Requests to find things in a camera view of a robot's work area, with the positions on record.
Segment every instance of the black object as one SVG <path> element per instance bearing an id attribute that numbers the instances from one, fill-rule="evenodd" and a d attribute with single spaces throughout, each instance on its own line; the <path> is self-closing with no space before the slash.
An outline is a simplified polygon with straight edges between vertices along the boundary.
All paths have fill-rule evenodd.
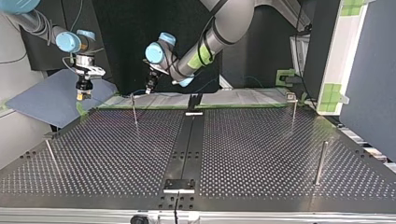
<path id="1" fill-rule="evenodd" d="M 134 216 L 131 218 L 131 224 L 149 224 L 147 217 Z"/>
<path id="2" fill-rule="evenodd" d="M 195 189 L 195 181 L 188 179 L 168 179 L 165 182 L 164 189 L 168 190 L 180 190 L 180 189 Z"/>
<path id="3" fill-rule="evenodd" d="M 149 75 L 148 75 L 148 81 L 146 84 L 146 89 L 153 91 L 160 80 L 160 77 L 163 75 L 162 72 L 156 71 L 154 69 L 150 69 Z"/>
<path id="4" fill-rule="evenodd" d="M 203 96 L 203 94 L 192 94 L 190 96 L 189 108 L 187 109 L 187 112 L 198 112 L 195 107 L 201 103 Z"/>
<path id="5" fill-rule="evenodd" d="M 319 97 L 339 7 L 340 0 L 318 1 L 312 21 L 314 28 L 306 55 L 304 82 L 306 87 L 309 87 L 310 95 L 315 99 Z"/>
<path id="6" fill-rule="evenodd" d="M 91 91 L 93 90 L 93 84 L 90 80 L 85 79 L 84 76 L 78 76 L 76 89 L 80 91 Z"/>

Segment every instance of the metal pin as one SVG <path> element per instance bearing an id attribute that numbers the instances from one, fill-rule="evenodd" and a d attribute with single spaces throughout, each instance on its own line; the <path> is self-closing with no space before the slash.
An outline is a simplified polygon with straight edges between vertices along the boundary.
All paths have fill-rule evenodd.
<path id="1" fill-rule="evenodd" d="M 327 151 L 328 145 L 329 145 L 329 142 L 327 142 L 327 141 L 323 142 L 323 146 L 322 146 L 322 150 L 321 150 L 321 154 L 320 154 L 318 172 L 317 172 L 317 176 L 315 178 L 315 185 L 318 185 L 319 181 L 320 181 L 321 173 L 322 173 L 322 170 L 323 170 L 323 163 L 324 163 L 324 160 L 325 160 L 325 157 L 326 157 L 326 151 Z"/>
<path id="2" fill-rule="evenodd" d="M 295 103 L 294 103 L 293 121 L 296 119 L 297 103 L 298 103 L 298 101 L 295 101 Z"/>
<path id="3" fill-rule="evenodd" d="M 52 159 L 53 159 L 54 161 L 56 161 L 56 160 L 55 160 L 55 156 L 53 155 L 53 152 L 52 152 L 52 147 L 50 146 L 50 140 L 46 140 L 46 144 L 47 144 L 47 147 L 48 147 L 48 149 L 49 149 L 49 154 L 50 154 L 50 156 L 52 157 Z"/>
<path id="4" fill-rule="evenodd" d="M 132 108 L 134 109 L 134 124 L 137 124 L 137 115 L 136 115 L 136 109 L 135 109 L 135 106 L 134 106 L 134 94 L 132 93 L 131 94 L 131 100 L 132 100 Z"/>

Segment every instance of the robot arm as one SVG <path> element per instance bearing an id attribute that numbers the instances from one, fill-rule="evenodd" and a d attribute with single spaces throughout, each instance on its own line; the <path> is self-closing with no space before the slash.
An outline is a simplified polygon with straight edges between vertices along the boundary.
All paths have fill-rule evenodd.
<path id="1" fill-rule="evenodd" d="M 213 15 L 214 23 L 210 30 L 181 59 L 178 59 L 173 48 L 176 39 L 162 33 L 157 42 L 146 49 L 146 58 L 150 64 L 151 80 L 148 92 L 155 88 L 156 78 L 167 74 L 174 84 L 187 87 L 194 79 L 194 72 L 202 66 L 213 62 L 214 57 L 227 46 L 239 41 L 247 32 L 253 19 L 255 3 L 251 0 L 201 0 Z"/>
<path id="2" fill-rule="evenodd" d="M 63 27 L 53 25 L 41 12 L 35 10 L 40 0 L 0 0 L 0 13 L 20 25 L 32 35 L 56 44 L 64 52 L 77 54 L 74 67 L 78 74 L 78 100 L 91 97 L 92 78 L 102 77 L 106 72 L 95 66 L 93 54 L 97 51 L 95 33 L 78 30 L 73 34 Z"/>

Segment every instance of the black cable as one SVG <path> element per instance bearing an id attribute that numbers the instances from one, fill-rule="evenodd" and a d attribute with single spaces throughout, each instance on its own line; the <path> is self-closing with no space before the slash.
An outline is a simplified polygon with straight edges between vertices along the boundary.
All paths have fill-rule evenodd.
<path id="1" fill-rule="evenodd" d="M 7 64 L 7 63 L 17 63 L 17 62 L 20 62 L 20 61 L 22 61 L 25 57 L 27 56 L 27 51 L 25 51 L 25 53 L 23 54 L 23 56 L 22 57 L 20 57 L 19 59 L 17 59 L 17 60 L 14 60 L 14 61 L 9 61 L 9 62 L 2 62 L 2 63 L 0 63 L 0 64 Z"/>
<path id="2" fill-rule="evenodd" d="M 9 113 L 7 113 L 7 114 L 1 116 L 0 119 L 5 118 L 5 117 L 7 117 L 8 115 L 12 115 L 12 114 L 15 113 L 15 112 L 16 112 L 15 110 L 12 111 L 12 112 L 9 112 Z"/>
<path id="3" fill-rule="evenodd" d="M 178 224 L 178 217 L 177 217 L 178 196 L 179 196 L 179 194 L 177 195 L 176 204 L 175 204 L 175 210 L 174 210 L 174 214 L 175 214 L 175 224 Z"/>
<path id="4" fill-rule="evenodd" d="M 298 53 L 298 46 L 297 46 L 297 36 L 298 36 L 298 34 L 299 34 L 298 28 L 299 28 L 299 25 L 300 25 L 301 14 L 303 13 L 303 4 L 304 4 L 304 3 L 301 4 L 301 6 L 300 6 L 300 11 L 299 11 L 299 13 L 298 13 L 297 24 L 296 24 L 296 35 L 295 35 L 295 39 L 294 39 L 294 42 L 295 42 L 294 44 L 295 44 L 295 48 L 296 48 L 297 66 L 298 66 L 298 70 L 300 71 L 300 74 L 301 74 L 301 75 L 300 75 L 300 76 L 297 75 L 297 74 L 295 74 L 295 75 L 296 75 L 297 77 L 299 77 L 299 78 L 303 81 L 303 85 L 304 85 L 304 88 L 305 88 L 305 92 L 306 92 L 306 94 L 308 95 L 309 100 L 311 101 L 311 103 L 312 103 L 312 105 L 314 106 L 314 108 L 315 108 L 316 110 L 318 110 L 317 105 L 315 105 L 314 100 L 312 99 L 311 94 L 309 94 L 308 88 L 306 87 L 305 80 L 304 80 L 304 78 L 303 78 L 304 74 L 303 74 L 303 70 L 301 70 L 300 60 L 299 60 L 299 53 Z"/>

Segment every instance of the black panel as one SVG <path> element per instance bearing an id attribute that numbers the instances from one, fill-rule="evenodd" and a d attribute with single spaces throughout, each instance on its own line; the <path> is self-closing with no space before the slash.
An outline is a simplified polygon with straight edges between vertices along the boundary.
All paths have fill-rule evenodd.
<path id="1" fill-rule="evenodd" d="M 257 7 L 245 37 L 224 50 L 222 74 L 236 88 L 274 87 L 276 71 L 293 67 L 292 35 L 293 25 L 273 7 Z"/>
<path id="2" fill-rule="evenodd" d="M 318 99 L 320 93 L 339 6 L 340 0 L 318 1 L 317 3 L 304 69 L 305 83 L 313 98 Z"/>
<path id="3" fill-rule="evenodd" d="M 122 94 L 145 88 L 148 66 L 142 62 L 145 49 L 160 32 L 177 38 L 177 53 L 184 55 L 198 40 L 210 15 L 196 0 L 102 0 L 93 5 L 101 26 L 110 67 Z M 219 58 L 209 65 L 191 85 L 183 89 L 163 77 L 156 91 L 195 92 L 219 74 Z M 217 81 L 205 89 L 218 89 Z"/>
<path id="4" fill-rule="evenodd" d="M 341 121 L 396 161 L 395 44 L 396 1 L 369 5 L 353 64 Z"/>

